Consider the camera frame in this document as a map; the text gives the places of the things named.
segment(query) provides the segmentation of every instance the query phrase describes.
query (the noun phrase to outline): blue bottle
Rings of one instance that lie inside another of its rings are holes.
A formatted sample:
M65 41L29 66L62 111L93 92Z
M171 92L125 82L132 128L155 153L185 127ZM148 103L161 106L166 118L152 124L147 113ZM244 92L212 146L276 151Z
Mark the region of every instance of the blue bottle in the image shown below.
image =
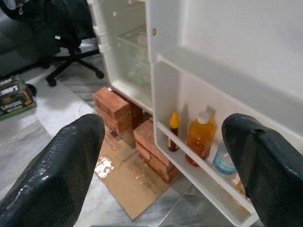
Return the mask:
M232 159L229 156L223 141L218 147L213 165L223 176L233 177L233 175L236 173L236 168L232 163Z

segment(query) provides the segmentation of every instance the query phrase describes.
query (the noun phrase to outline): brick stack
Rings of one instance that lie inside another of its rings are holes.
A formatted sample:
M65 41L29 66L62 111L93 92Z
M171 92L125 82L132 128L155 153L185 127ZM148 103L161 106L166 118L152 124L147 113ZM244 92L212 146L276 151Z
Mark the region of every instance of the brick stack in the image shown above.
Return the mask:
M145 121L134 130L137 149L145 162L168 183L179 170L162 154L154 142L153 124L151 120Z
M135 128L143 120L142 109L117 92L104 87L92 96L98 114L118 135Z

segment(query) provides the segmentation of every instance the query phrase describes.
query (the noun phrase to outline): refrigerator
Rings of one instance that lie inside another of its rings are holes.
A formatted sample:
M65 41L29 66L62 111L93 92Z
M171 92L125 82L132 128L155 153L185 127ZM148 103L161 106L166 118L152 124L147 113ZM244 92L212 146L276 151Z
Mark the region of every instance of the refrigerator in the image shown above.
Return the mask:
M248 114L303 152L303 4L298 0L88 0L110 86L153 115L157 147L234 225L258 220L212 162L221 124ZM218 125L210 156L187 145L200 111ZM180 134L169 128L174 111ZM167 149L167 139L179 146ZM188 154L201 168L191 166Z

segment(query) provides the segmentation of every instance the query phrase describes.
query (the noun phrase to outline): white cap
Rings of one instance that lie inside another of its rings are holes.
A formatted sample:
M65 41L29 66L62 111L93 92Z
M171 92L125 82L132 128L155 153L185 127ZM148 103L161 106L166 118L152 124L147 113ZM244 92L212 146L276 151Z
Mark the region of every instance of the white cap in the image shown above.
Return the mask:
M198 114L197 120L200 124L207 124L209 122L210 115L208 112L200 112Z

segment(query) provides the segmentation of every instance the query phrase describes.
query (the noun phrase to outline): marble floor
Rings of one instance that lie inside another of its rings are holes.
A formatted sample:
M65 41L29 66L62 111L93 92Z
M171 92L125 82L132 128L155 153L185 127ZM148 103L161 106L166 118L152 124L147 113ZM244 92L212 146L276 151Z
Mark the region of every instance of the marble floor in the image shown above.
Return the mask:
M103 68L100 55L87 61ZM22 78L37 88L37 108L0 122L0 199L60 128L95 112L91 94L107 84L106 79L100 80L88 69L73 64L58 77L57 86L50 88L45 77L53 69L54 66L24 73ZM94 175L75 226L232 227L232 224L184 176L131 221Z

